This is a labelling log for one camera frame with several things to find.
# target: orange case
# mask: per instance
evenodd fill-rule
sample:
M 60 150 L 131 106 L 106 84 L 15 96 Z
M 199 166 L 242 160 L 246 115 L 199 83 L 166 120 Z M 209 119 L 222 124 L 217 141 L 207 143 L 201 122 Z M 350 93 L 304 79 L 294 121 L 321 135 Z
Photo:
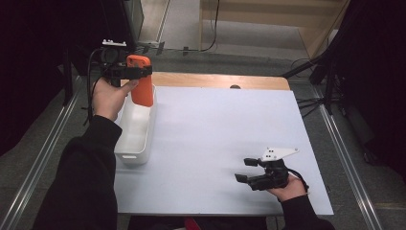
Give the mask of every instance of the orange case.
M 126 59 L 127 66 L 143 68 L 145 65 L 150 65 L 148 57 L 130 55 Z M 131 91 L 132 102 L 146 107 L 153 105 L 153 89 L 152 77 L 148 75 L 146 78 L 139 79 L 138 85 Z

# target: person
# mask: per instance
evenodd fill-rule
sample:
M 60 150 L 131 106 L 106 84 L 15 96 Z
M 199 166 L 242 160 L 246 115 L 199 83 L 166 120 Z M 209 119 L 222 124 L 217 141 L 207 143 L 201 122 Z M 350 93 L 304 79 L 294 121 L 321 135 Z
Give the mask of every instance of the person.
M 34 230 L 117 229 L 114 148 L 122 130 L 114 121 L 126 95 L 137 84 L 131 80 L 116 88 L 101 78 L 95 85 L 95 116 L 84 134 L 70 140 L 63 150 Z M 302 182 L 292 175 L 288 180 L 285 188 L 268 190 L 282 203 L 285 229 L 334 229 L 328 221 L 317 218 Z

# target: black sleeve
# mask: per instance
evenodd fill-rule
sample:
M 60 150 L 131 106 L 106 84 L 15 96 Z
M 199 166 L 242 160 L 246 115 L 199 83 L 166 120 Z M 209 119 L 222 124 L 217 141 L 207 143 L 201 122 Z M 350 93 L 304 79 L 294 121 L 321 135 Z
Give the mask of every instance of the black sleeve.
M 314 213 L 307 195 L 298 196 L 282 202 L 285 230 L 334 230 L 327 220 Z
M 65 147 L 34 229 L 117 229 L 114 147 L 122 130 L 95 116 Z

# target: wooden surface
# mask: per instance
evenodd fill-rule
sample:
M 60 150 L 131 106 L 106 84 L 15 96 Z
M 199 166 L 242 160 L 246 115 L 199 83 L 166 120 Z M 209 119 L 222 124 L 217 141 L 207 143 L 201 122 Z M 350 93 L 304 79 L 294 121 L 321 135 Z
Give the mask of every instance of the wooden surface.
M 245 89 L 290 90 L 287 80 L 281 77 L 153 72 L 152 82 L 156 86 L 230 88 L 235 84 Z
M 307 53 L 314 58 L 331 31 L 338 28 L 349 1 L 222 0 L 218 20 L 299 27 Z M 215 0 L 200 0 L 200 43 L 202 20 L 214 20 L 216 7 Z

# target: white container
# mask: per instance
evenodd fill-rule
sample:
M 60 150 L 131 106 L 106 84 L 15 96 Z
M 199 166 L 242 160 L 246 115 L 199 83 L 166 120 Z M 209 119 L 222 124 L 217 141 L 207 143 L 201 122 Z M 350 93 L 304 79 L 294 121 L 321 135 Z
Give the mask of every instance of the white container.
M 125 164 L 145 164 L 150 154 L 150 143 L 156 114 L 156 93 L 153 86 L 153 106 L 135 104 L 131 94 L 125 98 L 124 106 L 115 121 L 122 130 L 114 152 Z

